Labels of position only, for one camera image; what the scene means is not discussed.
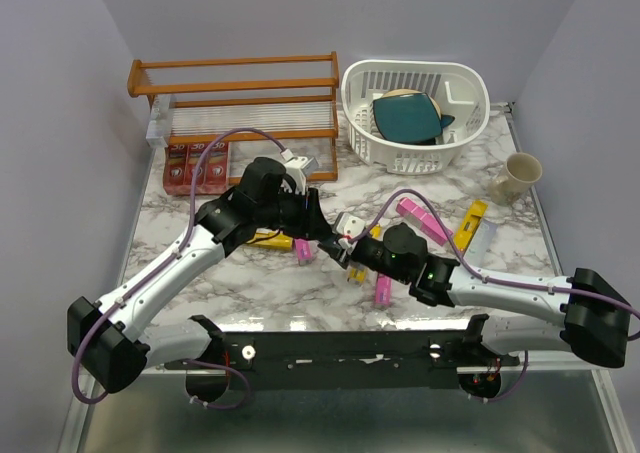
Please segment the large pink toothpaste box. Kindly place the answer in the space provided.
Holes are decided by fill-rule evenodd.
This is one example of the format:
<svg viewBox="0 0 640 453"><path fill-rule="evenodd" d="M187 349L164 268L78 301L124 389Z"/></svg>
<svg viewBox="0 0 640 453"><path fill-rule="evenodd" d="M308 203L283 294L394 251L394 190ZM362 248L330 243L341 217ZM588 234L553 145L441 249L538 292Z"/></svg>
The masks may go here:
<svg viewBox="0 0 640 453"><path fill-rule="evenodd" d="M447 242L452 231L442 228L435 217L408 197L403 197L396 205L396 212L409 224L440 246Z"/></svg>

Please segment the red 3D toothpaste box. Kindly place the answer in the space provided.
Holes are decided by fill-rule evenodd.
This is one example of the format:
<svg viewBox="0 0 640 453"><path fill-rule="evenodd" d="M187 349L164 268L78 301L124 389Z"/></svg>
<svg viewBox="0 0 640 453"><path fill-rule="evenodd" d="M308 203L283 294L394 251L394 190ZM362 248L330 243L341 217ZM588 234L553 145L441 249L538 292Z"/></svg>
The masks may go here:
<svg viewBox="0 0 640 453"><path fill-rule="evenodd" d="M187 187L191 187L192 182L195 182L195 192L197 195L203 195L205 193L204 166L199 164L205 148L205 143L193 143L188 146L187 150L184 183Z"/></svg>
<svg viewBox="0 0 640 453"><path fill-rule="evenodd" d="M168 195L186 195L185 170L188 147L185 144L170 145L165 149L162 186Z"/></svg>
<svg viewBox="0 0 640 453"><path fill-rule="evenodd" d="M205 194L222 194L228 187L229 145L218 142L209 152L205 164Z"/></svg>

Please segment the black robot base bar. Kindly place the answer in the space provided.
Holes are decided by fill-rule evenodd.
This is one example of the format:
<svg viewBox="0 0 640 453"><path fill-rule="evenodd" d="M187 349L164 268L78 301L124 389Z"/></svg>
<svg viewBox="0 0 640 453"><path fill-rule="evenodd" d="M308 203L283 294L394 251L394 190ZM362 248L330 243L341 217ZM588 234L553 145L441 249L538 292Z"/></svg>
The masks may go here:
<svg viewBox="0 0 640 453"><path fill-rule="evenodd" d="M215 372L203 363L222 364ZM233 332L196 365L168 364L186 373L189 395L207 402L236 401L246 390L456 389L493 397L500 386L488 373L516 366L462 330L354 332Z"/></svg>

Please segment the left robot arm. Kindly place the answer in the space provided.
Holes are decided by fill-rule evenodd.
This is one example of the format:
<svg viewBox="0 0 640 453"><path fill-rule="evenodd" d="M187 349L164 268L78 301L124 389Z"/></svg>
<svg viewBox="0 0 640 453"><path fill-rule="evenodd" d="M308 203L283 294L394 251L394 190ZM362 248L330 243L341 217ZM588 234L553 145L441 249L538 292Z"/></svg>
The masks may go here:
<svg viewBox="0 0 640 453"><path fill-rule="evenodd" d="M136 276L95 301L76 299L67 310L72 372L85 369L108 394L132 384L157 349L143 337L151 320L258 229L311 241L328 238L319 193L307 184L317 167L315 158L289 151L280 160L255 158L236 186L203 203L178 239Z"/></svg>

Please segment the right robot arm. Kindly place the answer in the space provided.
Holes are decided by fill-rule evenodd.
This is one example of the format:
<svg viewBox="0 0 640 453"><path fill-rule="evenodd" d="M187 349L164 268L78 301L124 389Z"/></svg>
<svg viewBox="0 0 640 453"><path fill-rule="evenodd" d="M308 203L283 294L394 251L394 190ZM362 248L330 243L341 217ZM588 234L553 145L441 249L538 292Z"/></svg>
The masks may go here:
<svg viewBox="0 0 640 453"><path fill-rule="evenodd" d="M409 288L428 306L475 306L512 318L474 320L460 352L480 365L494 354L568 351L605 368L625 364L630 306L598 273L578 268L570 277L527 277L466 267L429 253L426 240L400 223L382 239L353 241L338 234L320 248L341 264L359 263Z"/></svg>

